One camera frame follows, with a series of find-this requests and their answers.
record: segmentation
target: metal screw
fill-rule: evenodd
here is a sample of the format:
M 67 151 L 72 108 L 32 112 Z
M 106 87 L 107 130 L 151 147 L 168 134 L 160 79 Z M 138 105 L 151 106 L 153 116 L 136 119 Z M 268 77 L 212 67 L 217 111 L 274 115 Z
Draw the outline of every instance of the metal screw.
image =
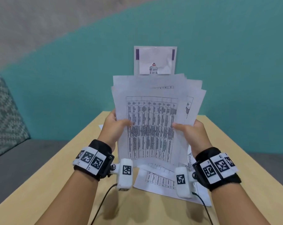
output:
M 115 170 L 115 169 L 116 169 L 116 166 L 115 166 L 115 164 L 112 163 L 112 164 L 110 165 L 110 170 Z

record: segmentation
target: wristband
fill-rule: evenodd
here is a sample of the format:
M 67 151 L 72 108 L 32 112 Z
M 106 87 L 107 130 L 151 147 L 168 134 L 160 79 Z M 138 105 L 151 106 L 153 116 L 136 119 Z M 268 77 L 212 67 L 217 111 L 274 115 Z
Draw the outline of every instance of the wristband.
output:
M 74 170 L 80 170 L 99 181 L 110 173 L 110 165 L 115 158 L 111 153 L 112 149 L 106 143 L 93 140 L 73 161 Z
M 193 164 L 198 182 L 210 191 L 228 184 L 241 183 L 235 164 L 226 153 L 216 147 L 208 148 L 196 156 Z

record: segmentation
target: wooden table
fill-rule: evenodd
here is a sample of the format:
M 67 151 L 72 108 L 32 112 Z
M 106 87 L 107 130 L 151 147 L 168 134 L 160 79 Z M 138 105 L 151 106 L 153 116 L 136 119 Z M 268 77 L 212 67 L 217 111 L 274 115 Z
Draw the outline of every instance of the wooden table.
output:
M 73 172 L 72 161 L 81 148 L 98 137 L 109 112 L 102 112 L 74 139 L 0 204 L 0 225 L 34 224 L 59 193 Z M 227 152 L 240 170 L 242 185 L 271 224 L 283 225 L 283 186 L 246 154 L 206 116 L 198 116 L 211 143 Z M 134 168 L 134 179 L 138 168 Z M 90 221 L 115 176 L 99 182 Z M 215 225 L 213 207 L 208 208 Z M 210 224 L 204 207 L 132 188 L 128 192 L 112 189 L 94 224 Z

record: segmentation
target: purple stripe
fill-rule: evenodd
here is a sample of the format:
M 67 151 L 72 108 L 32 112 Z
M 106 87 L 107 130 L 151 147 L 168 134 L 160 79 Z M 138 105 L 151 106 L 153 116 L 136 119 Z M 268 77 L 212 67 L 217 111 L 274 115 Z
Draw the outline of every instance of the purple stripe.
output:
M 139 60 L 139 49 L 136 49 L 136 60 Z
M 175 50 L 173 49 L 173 53 L 172 53 L 172 61 L 175 59 Z

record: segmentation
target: left hand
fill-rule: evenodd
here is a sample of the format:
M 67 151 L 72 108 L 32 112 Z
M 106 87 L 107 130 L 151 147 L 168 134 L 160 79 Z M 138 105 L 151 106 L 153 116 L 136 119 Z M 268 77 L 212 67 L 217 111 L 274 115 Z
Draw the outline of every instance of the left hand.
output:
M 112 151 L 115 150 L 115 143 L 121 137 L 124 128 L 126 126 L 132 125 L 132 122 L 128 119 L 116 120 L 115 117 L 115 109 L 110 112 L 110 114 L 106 117 L 102 131 L 98 140 L 108 144 Z

